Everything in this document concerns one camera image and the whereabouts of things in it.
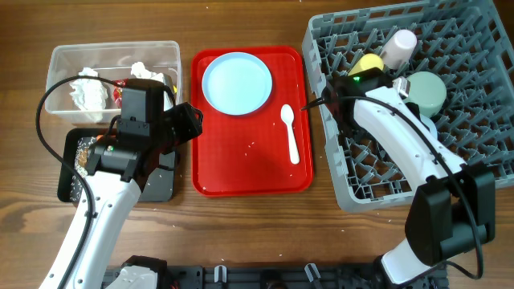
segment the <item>white spoon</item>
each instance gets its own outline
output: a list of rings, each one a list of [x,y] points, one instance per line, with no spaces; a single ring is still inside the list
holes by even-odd
[[[298,147],[296,146],[295,134],[292,131],[292,121],[295,119],[295,114],[289,104],[284,104],[280,111],[282,121],[288,127],[288,141],[289,141],[289,158],[291,163],[298,165],[300,163],[300,155],[298,154]]]

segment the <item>red tray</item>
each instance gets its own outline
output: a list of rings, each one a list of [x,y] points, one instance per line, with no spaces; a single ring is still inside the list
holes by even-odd
[[[273,88],[267,102],[245,116],[229,116],[210,106],[202,92],[207,66],[220,55],[246,52],[269,68]],[[203,113],[203,134],[193,140],[194,188],[207,197],[295,193],[307,189],[314,176],[311,133],[306,104],[304,68],[291,47],[248,47],[199,52],[191,68],[191,104]],[[280,109],[289,104],[295,113],[300,163],[289,161],[288,132]]]

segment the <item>wooden table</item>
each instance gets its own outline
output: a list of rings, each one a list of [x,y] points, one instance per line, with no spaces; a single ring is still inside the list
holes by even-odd
[[[44,93],[54,47],[175,40],[181,48],[183,95],[189,99],[191,59],[203,49],[290,45],[301,51],[311,16],[402,0],[11,2],[0,6],[0,288],[38,287],[75,213],[73,206],[57,199],[60,164],[35,134],[35,109]],[[507,0],[496,5],[504,25],[514,31],[509,14],[514,5]],[[404,238],[409,206],[363,214],[341,211],[324,155],[320,114],[316,109],[310,113],[316,177],[309,189],[289,195],[208,199],[191,185],[188,155],[180,164],[182,177],[175,182],[177,196],[163,204],[140,204],[132,211],[110,264],[119,266],[133,254],[162,258],[171,265],[206,267],[335,264],[372,261],[392,249]],[[49,115],[42,122],[45,137],[62,152],[72,126]],[[189,145],[182,149],[189,150]],[[497,191],[496,217],[496,239],[483,248],[485,278],[475,282],[450,269],[452,288],[514,286],[512,189]],[[473,252],[457,261],[475,271]]]

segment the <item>tissue paper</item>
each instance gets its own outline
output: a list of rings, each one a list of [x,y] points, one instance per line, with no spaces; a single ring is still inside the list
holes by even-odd
[[[79,75],[98,76],[98,72],[85,67],[79,72]],[[74,92],[70,93],[70,96],[80,110],[99,111],[105,109],[108,94],[99,80],[77,79],[70,83],[70,86],[75,89]]]
[[[132,65],[132,70],[130,71],[130,74],[136,76],[139,79],[153,79],[162,82],[168,86],[171,86],[171,78],[169,77],[169,75],[148,71],[142,62],[134,63]],[[169,96],[166,92],[164,93],[164,96],[164,110],[167,111],[171,108],[171,102],[169,101]]]

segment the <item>dish rack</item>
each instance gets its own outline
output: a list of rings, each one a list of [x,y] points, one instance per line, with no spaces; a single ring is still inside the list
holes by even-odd
[[[470,165],[487,164],[496,188],[513,185],[514,50],[492,0],[426,0],[313,16],[302,50],[316,97],[364,54],[380,55],[400,29],[413,31],[418,45],[409,63],[385,72],[438,75],[447,86],[447,102],[432,117],[439,141]],[[320,112],[339,207],[360,212],[410,204],[414,193],[386,152],[342,136],[324,105]]]

